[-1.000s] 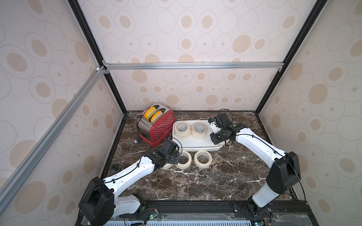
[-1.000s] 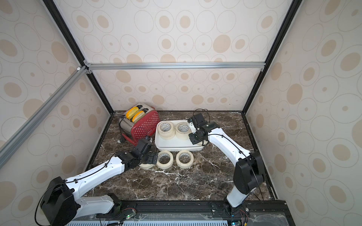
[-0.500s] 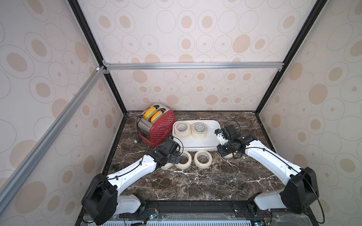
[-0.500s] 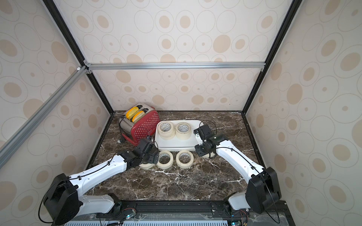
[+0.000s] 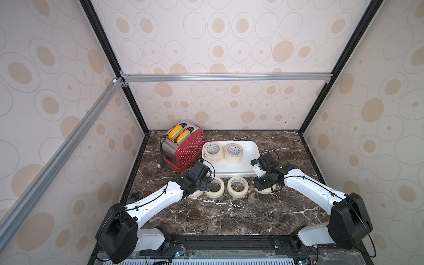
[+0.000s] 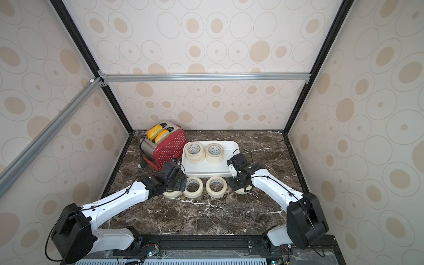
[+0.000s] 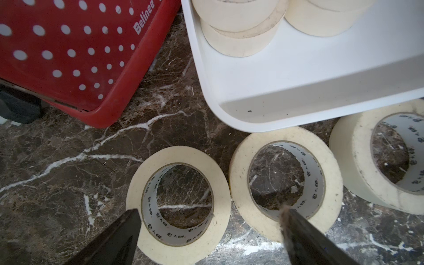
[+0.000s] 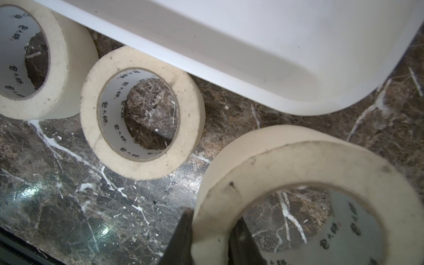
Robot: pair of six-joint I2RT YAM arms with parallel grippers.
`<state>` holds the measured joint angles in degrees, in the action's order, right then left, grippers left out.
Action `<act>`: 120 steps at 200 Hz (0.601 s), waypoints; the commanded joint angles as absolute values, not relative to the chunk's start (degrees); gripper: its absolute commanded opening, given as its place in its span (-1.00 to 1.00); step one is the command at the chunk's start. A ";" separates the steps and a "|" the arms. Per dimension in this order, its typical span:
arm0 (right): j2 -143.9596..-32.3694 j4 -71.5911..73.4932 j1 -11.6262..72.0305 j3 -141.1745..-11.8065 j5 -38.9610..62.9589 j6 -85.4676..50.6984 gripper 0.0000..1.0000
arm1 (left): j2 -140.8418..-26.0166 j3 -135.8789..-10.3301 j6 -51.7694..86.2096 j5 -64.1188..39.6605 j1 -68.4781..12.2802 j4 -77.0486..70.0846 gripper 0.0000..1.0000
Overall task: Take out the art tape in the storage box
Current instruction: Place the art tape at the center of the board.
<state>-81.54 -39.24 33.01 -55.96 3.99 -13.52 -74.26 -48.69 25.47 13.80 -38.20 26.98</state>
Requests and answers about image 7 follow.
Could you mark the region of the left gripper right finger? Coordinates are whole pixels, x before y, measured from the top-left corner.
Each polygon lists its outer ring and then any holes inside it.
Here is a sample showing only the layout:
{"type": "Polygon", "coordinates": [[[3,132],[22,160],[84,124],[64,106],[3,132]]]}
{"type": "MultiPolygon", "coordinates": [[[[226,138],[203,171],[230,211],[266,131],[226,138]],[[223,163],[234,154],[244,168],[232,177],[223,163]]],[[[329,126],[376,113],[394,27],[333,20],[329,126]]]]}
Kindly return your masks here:
{"type": "Polygon", "coordinates": [[[288,205],[280,209],[280,231],[293,265],[356,265],[306,218],[288,205]]]}

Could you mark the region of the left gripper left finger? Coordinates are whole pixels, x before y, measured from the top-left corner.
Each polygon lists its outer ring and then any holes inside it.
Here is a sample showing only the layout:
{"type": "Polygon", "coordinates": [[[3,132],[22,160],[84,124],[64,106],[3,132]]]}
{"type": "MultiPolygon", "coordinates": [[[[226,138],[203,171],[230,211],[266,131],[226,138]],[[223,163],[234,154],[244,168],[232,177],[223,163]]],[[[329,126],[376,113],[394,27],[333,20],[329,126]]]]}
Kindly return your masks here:
{"type": "Polygon", "coordinates": [[[66,264],[131,265],[140,228],[138,210],[127,210],[66,264]]]}

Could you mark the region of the masking tape roll five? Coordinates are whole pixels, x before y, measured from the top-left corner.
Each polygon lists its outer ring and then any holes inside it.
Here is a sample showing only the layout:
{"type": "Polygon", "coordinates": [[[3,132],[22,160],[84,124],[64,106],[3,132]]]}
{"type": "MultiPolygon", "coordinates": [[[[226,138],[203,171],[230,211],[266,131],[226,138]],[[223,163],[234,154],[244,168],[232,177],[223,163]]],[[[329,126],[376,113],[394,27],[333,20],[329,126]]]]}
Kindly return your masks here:
{"type": "Polygon", "coordinates": [[[160,265],[193,265],[211,254],[222,239],[231,213],[229,186],[219,165],[206,153],[187,146],[165,148],[150,156],[135,172],[126,209],[141,219],[138,248],[160,265]],[[212,209],[197,226],[180,229],[161,215],[157,190],[164,175],[177,165],[197,170],[210,186],[212,209]]]}

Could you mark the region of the masking tape roll three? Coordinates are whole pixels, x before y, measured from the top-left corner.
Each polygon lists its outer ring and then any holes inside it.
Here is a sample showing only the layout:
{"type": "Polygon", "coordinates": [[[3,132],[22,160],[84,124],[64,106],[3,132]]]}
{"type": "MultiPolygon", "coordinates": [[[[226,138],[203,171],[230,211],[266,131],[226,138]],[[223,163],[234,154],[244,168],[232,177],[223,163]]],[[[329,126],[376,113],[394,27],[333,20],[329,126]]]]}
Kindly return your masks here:
{"type": "Polygon", "coordinates": [[[321,233],[326,233],[341,211],[343,179],[337,160],[328,146],[318,136],[301,127],[252,133],[237,147],[230,162],[229,180],[238,212],[257,233],[282,243],[279,211],[258,205],[250,190],[252,163],[268,145],[282,147],[300,163],[304,172],[304,189],[292,209],[321,233]]]}

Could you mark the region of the masking tape roll four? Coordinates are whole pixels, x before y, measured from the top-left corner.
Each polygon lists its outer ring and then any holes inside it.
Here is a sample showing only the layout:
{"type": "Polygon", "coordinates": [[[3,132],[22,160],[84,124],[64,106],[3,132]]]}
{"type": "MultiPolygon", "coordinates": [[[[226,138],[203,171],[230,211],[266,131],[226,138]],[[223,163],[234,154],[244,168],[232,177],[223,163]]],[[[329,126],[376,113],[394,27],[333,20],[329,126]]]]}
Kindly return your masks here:
{"type": "Polygon", "coordinates": [[[348,190],[374,204],[423,215],[423,100],[415,99],[342,117],[332,130],[329,147],[348,190]],[[394,129],[406,145],[409,166],[398,183],[391,182],[373,158],[373,134],[379,124],[394,129]]]}

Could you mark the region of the white plastic storage box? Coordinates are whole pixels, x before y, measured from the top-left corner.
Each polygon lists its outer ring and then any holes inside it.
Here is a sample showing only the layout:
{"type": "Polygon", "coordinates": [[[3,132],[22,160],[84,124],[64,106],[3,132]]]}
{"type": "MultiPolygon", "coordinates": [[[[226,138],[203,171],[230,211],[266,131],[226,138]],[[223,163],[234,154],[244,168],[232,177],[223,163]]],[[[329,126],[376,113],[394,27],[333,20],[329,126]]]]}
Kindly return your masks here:
{"type": "Polygon", "coordinates": [[[237,130],[277,130],[424,95],[423,1],[378,1],[330,38],[283,22],[265,49],[244,58],[208,44],[190,1],[182,10],[205,101],[237,130]]]}

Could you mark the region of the masking tape roll one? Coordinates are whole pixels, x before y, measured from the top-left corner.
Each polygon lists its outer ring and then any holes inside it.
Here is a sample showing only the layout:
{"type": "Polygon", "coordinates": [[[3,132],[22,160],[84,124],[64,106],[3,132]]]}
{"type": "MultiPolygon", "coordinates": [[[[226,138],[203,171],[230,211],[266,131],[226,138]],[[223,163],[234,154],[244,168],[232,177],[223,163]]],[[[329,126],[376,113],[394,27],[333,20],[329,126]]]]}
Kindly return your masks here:
{"type": "Polygon", "coordinates": [[[242,38],[262,34],[284,17],[289,2],[281,1],[193,1],[202,22],[219,33],[242,38]]]}

